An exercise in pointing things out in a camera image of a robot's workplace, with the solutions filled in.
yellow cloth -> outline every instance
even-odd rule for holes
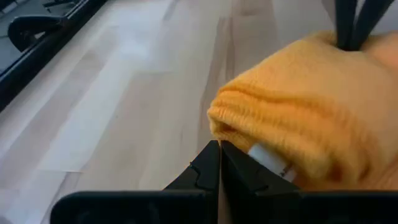
[[[290,44],[219,90],[211,132],[244,152],[271,147],[307,189],[369,187],[398,154],[398,35],[363,49],[339,50],[326,32]]]

light wood surface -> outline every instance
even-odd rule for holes
[[[48,223],[77,190],[164,188],[211,139],[221,85],[332,28],[318,0],[109,0],[0,114],[0,223]]]

